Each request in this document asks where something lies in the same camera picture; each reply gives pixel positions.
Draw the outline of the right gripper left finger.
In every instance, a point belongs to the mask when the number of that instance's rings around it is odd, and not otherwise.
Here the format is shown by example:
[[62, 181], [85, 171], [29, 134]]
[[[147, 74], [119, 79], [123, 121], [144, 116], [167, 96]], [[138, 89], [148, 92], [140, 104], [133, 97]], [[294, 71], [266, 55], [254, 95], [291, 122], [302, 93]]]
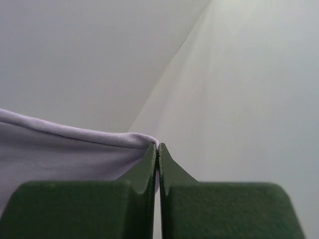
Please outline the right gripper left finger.
[[0, 219], [3, 239], [150, 239], [157, 147], [114, 181], [33, 181], [19, 186]]

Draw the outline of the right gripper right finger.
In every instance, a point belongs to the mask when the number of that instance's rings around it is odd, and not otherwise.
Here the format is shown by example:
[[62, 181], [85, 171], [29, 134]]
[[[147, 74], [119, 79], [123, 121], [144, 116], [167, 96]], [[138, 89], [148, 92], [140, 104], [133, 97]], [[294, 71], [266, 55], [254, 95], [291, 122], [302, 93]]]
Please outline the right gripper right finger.
[[159, 145], [164, 239], [303, 239], [291, 200], [277, 184], [199, 182]]

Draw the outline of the purple t shirt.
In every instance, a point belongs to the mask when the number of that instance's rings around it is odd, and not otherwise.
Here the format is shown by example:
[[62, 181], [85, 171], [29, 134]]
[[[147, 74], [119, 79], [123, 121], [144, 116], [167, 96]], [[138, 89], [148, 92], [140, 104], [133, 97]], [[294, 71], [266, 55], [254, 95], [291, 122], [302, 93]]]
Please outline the purple t shirt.
[[137, 164], [152, 136], [81, 129], [0, 112], [0, 207], [28, 181], [116, 180]]

